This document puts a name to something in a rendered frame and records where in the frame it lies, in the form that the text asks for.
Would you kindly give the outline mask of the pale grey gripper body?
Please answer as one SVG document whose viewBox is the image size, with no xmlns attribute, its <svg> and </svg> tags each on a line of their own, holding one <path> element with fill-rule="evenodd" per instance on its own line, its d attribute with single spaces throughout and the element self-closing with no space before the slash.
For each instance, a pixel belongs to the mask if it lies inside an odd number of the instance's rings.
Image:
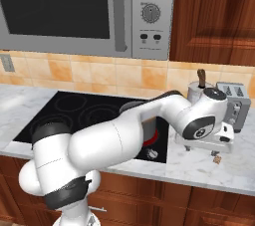
<svg viewBox="0 0 255 226">
<path fill-rule="evenodd" d="M 233 148 L 233 141 L 221 141 L 217 135 L 206 137 L 197 140 L 187 140 L 181 137 L 179 134 L 175 136 L 175 142 L 180 145 L 191 146 L 191 149 L 202 148 L 207 150 L 215 150 L 219 152 L 230 153 Z"/>
</svg>

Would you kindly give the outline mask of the silver toaster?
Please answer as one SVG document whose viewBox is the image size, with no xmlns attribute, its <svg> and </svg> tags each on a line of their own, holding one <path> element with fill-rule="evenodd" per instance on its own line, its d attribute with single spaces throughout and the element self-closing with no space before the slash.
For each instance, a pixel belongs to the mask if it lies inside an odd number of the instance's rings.
<svg viewBox="0 0 255 226">
<path fill-rule="evenodd" d="M 245 86 L 241 83 L 217 82 L 216 88 L 222 91 L 228 99 L 224 121 L 233 126 L 235 133 L 239 133 L 244 126 L 251 106 L 251 100 Z"/>
</svg>

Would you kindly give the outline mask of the brown wooden wall cupboard door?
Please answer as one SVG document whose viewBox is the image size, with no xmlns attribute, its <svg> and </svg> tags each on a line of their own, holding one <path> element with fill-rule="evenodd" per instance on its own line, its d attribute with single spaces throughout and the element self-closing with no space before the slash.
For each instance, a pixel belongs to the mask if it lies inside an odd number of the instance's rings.
<svg viewBox="0 0 255 226">
<path fill-rule="evenodd" d="M 169 58 L 255 67 L 255 0 L 174 0 Z"/>
</svg>

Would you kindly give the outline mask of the grey wall socket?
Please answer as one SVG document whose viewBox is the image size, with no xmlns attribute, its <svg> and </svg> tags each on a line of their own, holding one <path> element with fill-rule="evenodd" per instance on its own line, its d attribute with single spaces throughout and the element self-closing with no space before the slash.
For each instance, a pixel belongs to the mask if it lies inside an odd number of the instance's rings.
<svg viewBox="0 0 255 226">
<path fill-rule="evenodd" d="M 7 55 L 0 55 L 0 59 L 2 61 L 3 68 L 6 72 L 15 72 L 15 68 L 9 54 Z"/>
</svg>

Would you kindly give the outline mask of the silver microwave oven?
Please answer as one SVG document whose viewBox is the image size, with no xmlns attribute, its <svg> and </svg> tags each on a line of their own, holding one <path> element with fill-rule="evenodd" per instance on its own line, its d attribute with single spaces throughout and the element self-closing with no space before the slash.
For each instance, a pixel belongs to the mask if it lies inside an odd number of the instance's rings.
<svg viewBox="0 0 255 226">
<path fill-rule="evenodd" d="M 173 0 L 0 0 L 0 49 L 165 61 Z"/>
</svg>

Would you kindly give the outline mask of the black glass microwave door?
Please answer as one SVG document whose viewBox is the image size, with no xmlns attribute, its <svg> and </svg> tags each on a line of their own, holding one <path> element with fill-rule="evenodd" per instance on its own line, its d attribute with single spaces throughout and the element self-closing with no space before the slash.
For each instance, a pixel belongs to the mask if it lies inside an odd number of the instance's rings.
<svg viewBox="0 0 255 226">
<path fill-rule="evenodd" d="M 0 0 L 1 50 L 129 58 L 131 0 L 125 31 L 117 52 L 113 0 Z"/>
</svg>

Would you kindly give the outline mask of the brown wooden base cupboard door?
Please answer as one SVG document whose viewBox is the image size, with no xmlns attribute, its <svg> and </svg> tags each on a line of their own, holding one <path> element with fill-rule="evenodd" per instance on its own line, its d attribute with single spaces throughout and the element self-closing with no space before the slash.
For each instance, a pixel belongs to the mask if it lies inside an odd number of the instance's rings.
<svg viewBox="0 0 255 226">
<path fill-rule="evenodd" d="M 25 226 L 40 226 L 31 195 L 19 185 L 20 169 L 14 158 L 0 155 L 0 215 Z"/>
</svg>

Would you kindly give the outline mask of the brown wooden drawer front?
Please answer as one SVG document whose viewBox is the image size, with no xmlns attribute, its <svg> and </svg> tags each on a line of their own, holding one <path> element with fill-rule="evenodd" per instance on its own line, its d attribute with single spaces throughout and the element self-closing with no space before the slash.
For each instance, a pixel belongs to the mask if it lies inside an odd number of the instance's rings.
<svg viewBox="0 0 255 226">
<path fill-rule="evenodd" d="M 193 187 L 188 207 L 197 211 L 255 219 L 255 196 Z"/>
<path fill-rule="evenodd" d="M 162 184 L 155 180 L 102 172 L 99 189 L 89 196 L 89 203 L 99 199 L 123 202 L 161 201 Z"/>
</svg>

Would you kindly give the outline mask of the black glass hob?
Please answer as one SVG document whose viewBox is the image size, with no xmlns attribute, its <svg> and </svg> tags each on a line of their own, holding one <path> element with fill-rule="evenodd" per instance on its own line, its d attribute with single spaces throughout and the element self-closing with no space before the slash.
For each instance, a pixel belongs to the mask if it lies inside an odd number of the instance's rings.
<svg viewBox="0 0 255 226">
<path fill-rule="evenodd" d="M 49 122 L 61 122 L 74 133 L 93 124 L 116 118 L 120 115 L 120 108 L 132 101 L 142 99 L 57 92 L 14 140 L 31 143 L 35 130 Z M 154 144 L 143 145 L 136 159 L 166 163 L 168 127 L 166 120 L 157 117 L 157 139 Z"/>
</svg>

